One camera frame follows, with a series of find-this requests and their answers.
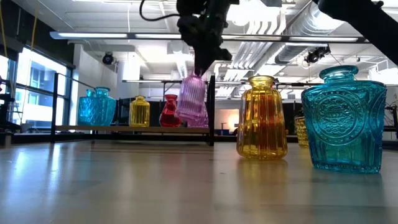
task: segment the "ceiling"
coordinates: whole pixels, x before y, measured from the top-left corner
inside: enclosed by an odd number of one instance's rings
[[[30,13],[34,13],[35,1],[13,0]],[[287,9],[287,22],[301,10],[308,0],[295,0],[295,6]],[[384,9],[392,17],[398,19],[398,2],[396,0],[385,0]],[[128,28],[127,11],[129,11],[130,30]],[[177,33],[177,18],[171,17],[157,22],[146,22],[139,16],[139,1],[135,3],[103,3],[72,0],[39,0],[39,19],[50,27],[61,32],[170,32]],[[151,1],[145,4],[144,14],[147,17],[159,17],[164,14],[175,12],[175,2],[172,1]],[[224,31],[226,34],[245,34],[248,25],[236,26],[229,22],[229,27]],[[349,24],[345,23],[337,28],[332,35],[359,35]],[[166,40],[91,40],[87,46],[93,51],[92,55],[101,59],[104,52],[100,51],[105,45],[133,45],[137,48],[146,67],[142,69],[145,78],[154,74],[170,74],[177,66],[172,58],[167,56]],[[238,52],[240,42],[225,42],[222,47],[227,48],[233,55]],[[325,68],[339,64],[358,65],[361,68],[359,78],[366,78],[368,67],[377,62],[385,60],[383,54],[372,45],[362,44],[331,44],[332,54],[320,63],[308,68],[303,66],[303,57],[293,61],[291,66],[285,67],[279,74],[284,80],[292,82],[308,81],[314,79],[317,74]],[[114,55],[124,60],[127,52],[115,52]],[[192,69],[193,63],[187,63],[188,69]]]

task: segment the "glass vase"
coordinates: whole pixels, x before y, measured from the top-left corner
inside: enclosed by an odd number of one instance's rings
[[[325,84],[302,93],[315,168],[373,174],[381,168],[386,86],[354,81],[355,66],[320,73]]]
[[[176,128],[181,125],[180,118],[175,116],[177,108],[177,95],[165,95],[166,105],[160,115],[159,123],[162,127]]]
[[[96,91],[87,90],[80,97],[78,106],[78,125],[109,126],[116,110],[116,100],[109,97],[109,88],[97,87]]]
[[[237,151],[250,159],[281,159],[287,154],[282,97],[271,88],[274,78],[249,79],[251,90],[242,96]]]
[[[305,126],[304,117],[294,119],[294,126],[297,132],[298,144],[302,149],[308,149],[307,127]]]
[[[130,103],[130,127],[149,127],[150,104],[144,96]]]
[[[200,118],[196,121],[188,122],[189,128],[208,128],[209,127],[209,119],[207,115],[206,104],[203,102],[201,108],[201,115]]]
[[[192,73],[182,81],[175,114],[187,122],[200,119],[202,104],[205,101],[206,86],[201,77]]]

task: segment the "teal glass vase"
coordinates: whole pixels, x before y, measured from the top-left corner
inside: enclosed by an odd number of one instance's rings
[[[354,81],[355,66],[320,73],[324,85],[302,93],[312,163],[317,169],[374,174],[381,168],[386,86]]]
[[[109,126],[116,110],[116,100],[109,96],[109,88],[87,90],[79,99],[78,122],[80,126]]]

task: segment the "wooden tabletop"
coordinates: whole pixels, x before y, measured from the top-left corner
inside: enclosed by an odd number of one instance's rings
[[[398,223],[398,153],[376,175],[313,169],[233,143],[89,141],[0,149],[0,223]]]

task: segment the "yellow glass vase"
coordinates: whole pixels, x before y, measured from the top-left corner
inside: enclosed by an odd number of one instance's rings
[[[299,146],[302,149],[309,149],[307,127],[305,126],[304,117],[295,118],[294,126],[296,128]]]
[[[130,127],[149,127],[149,108],[144,96],[136,96],[130,104]]]
[[[282,97],[272,88],[272,77],[251,77],[249,82],[252,89],[242,96],[236,149],[250,159],[281,159],[287,154]]]

